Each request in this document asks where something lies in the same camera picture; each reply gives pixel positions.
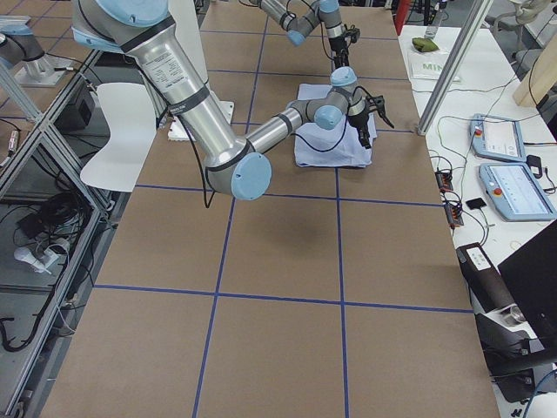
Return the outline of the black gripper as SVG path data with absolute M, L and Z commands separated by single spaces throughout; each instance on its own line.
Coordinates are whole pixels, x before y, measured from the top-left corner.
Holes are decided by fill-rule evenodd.
M 350 126 L 357 130 L 359 143 L 367 150 L 372 148 L 368 128 L 369 113 L 365 107 L 359 113 L 347 117 Z
M 346 35 L 340 35 L 338 37 L 329 37 L 328 42 L 332 51 L 332 59 L 334 62 L 334 68 L 338 69 L 342 66 L 349 65 L 349 45 Z

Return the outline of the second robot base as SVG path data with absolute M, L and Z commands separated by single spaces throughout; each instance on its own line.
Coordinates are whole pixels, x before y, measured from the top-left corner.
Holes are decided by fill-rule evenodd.
M 49 56 L 26 24 L 9 24 L 1 29 L 1 64 L 9 71 L 18 68 L 13 76 L 20 85 L 53 87 L 74 61 Z

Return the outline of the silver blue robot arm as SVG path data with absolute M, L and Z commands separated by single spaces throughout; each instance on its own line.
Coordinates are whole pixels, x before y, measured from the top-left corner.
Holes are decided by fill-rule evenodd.
M 297 17 L 283 1 L 252 1 L 286 32 L 293 44 L 303 43 L 318 26 L 324 26 L 335 70 L 332 88 L 324 98 L 295 100 L 284 111 L 244 137 L 237 136 L 225 119 L 207 81 L 198 74 L 176 38 L 176 22 L 166 1 L 75 1 L 72 30 L 75 40 L 91 49 L 115 51 L 135 59 L 172 116 L 205 152 L 202 177 L 213 191 L 236 199 L 262 196 L 272 179 L 265 152 L 313 122 L 331 130 L 345 120 L 370 148 L 368 98 L 359 91 L 349 65 L 349 46 L 360 31 L 344 24 L 339 3 L 314 1 Z
M 248 7 L 262 10 L 278 26 L 285 31 L 295 46 L 301 45 L 314 29 L 320 27 L 326 31 L 331 49 L 329 58 L 334 68 L 348 66 L 349 46 L 356 43 L 359 30 L 349 28 L 343 23 L 338 1 L 303 1 L 306 12 L 298 16 L 290 9 L 290 1 L 248 1 Z

